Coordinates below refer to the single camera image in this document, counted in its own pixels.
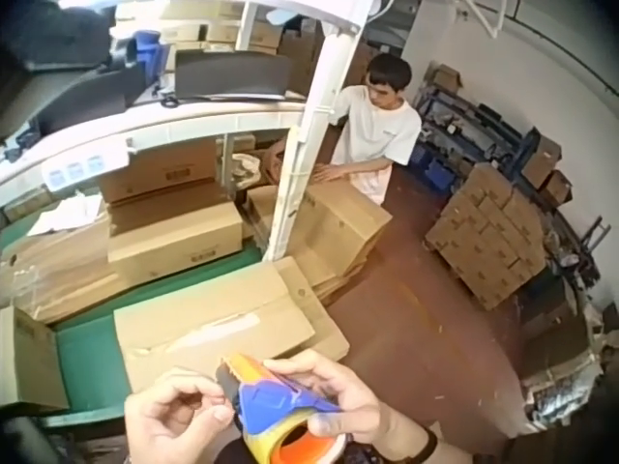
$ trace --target white paper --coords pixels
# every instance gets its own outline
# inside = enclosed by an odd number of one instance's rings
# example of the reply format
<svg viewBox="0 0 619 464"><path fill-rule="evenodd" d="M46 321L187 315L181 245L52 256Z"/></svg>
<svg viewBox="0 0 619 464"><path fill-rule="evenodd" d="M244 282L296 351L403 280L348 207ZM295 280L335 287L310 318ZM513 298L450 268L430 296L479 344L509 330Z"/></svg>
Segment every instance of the white paper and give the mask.
<svg viewBox="0 0 619 464"><path fill-rule="evenodd" d="M41 213L28 231L28 237L60 230L71 230L92 224L99 215L102 197L77 195L60 202L56 209Z"/></svg>

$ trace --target tape dispenser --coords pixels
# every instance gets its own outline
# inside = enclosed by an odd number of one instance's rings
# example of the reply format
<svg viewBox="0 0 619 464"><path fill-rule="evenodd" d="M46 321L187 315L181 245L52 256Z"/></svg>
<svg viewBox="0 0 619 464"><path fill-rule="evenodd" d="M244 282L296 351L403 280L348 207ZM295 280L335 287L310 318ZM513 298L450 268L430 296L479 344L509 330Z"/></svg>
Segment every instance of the tape dispenser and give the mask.
<svg viewBox="0 0 619 464"><path fill-rule="evenodd" d="M241 354L224 358L216 376L258 464L331 464L342 455L346 435L320 438L306 428L311 415L339 411L332 402Z"/></svg>

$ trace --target person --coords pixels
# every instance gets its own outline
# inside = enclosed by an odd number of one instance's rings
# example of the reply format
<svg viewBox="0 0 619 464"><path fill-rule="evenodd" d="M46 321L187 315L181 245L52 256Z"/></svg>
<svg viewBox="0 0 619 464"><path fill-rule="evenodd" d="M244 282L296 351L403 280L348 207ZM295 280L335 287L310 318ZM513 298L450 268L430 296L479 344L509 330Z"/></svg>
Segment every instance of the person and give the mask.
<svg viewBox="0 0 619 464"><path fill-rule="evenodd" d="M287 360L269 360L265 367L292 378L326 396L334 397L340 413L309 418L316 436L349 434L372 445L390 461L463 464L471 455L433 441L426 429L382 403L349 368L311 351ZM164 375L149 389L132 394L125 404L125 422L132 464L193 464L231 423L234 411L213 380L195 372L177 370ZM420 460L420 453L425 453ZM221 464L240 464L238 457Z"/></svg>
<svg viewBox="0 0 619 464"><path fill-rule="evenodd" d="M336 98L332 125L347 117L330 164L317 166L312 181L347 178L372 201L385 200L392 164L406 165L422 127L417 111L403 96L412 72L390 54L374 57L364 85L344 88ZM285 139L267 150L268 169L278 178Z"/></svg>

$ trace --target fingernail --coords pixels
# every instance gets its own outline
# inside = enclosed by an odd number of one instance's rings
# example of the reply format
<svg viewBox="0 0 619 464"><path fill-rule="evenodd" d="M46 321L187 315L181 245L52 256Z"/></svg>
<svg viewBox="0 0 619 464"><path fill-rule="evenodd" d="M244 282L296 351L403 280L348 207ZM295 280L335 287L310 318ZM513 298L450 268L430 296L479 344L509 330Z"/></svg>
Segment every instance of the fingernail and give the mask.
<svg viewBox="0 0 619 464"><path fill-rule="evenodd" d="M232 414L234 414L232 410L225 406L215 406L213 408L213 417L220 422L229 421Z"/></svg>
<svg viewBox="0 0 619 464"><path fill-rule="evenodd" d="M329 435L329 421L320 415L311 416L308 419L308 430L317 437Z"/></svg>

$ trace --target white t-shirt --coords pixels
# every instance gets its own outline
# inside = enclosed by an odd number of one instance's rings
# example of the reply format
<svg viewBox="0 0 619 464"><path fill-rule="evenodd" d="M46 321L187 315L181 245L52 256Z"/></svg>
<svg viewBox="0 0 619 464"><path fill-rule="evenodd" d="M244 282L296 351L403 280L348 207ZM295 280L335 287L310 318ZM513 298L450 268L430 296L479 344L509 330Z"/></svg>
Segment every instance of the white t-shirt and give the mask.
<svg viewBox="0 0 619 464"><path fill-rule="evenodd" d="M330 118L332 125L343 116L348 122L331 159L332 164L376 160L382 157L406 165L422 128L422 119L406 101L393 110L380 109L369 101L368 88L354 85L343 89ZM385 201L391 166L378 172L351 176L350 182L372 201Z"/></svg>

